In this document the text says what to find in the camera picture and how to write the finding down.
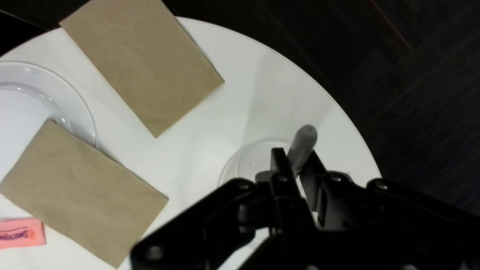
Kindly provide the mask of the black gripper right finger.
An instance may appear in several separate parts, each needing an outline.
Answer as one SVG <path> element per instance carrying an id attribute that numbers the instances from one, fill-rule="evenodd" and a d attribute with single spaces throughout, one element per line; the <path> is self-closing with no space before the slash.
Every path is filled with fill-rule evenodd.
<path id="1" fill-rule="evenodd" d="M 328 170 L 314 151 L 299 172 L 307 205 L 323 230 L 359 229 L 368 224 L 367 191 L 340 170 Z"/>

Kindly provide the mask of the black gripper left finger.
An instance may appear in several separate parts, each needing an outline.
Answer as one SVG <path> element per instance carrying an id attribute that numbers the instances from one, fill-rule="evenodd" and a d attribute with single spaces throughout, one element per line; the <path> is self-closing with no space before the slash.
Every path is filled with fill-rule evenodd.
<path id="1" fill-rule="evenodd" d="M 254 250 L 256 265 L 262 270 L 320 270 L 313 250 L 316 226 L 283 148 L 271 149 L 269 176 L 265 182 L 272 214 L 269 235 Z"/>

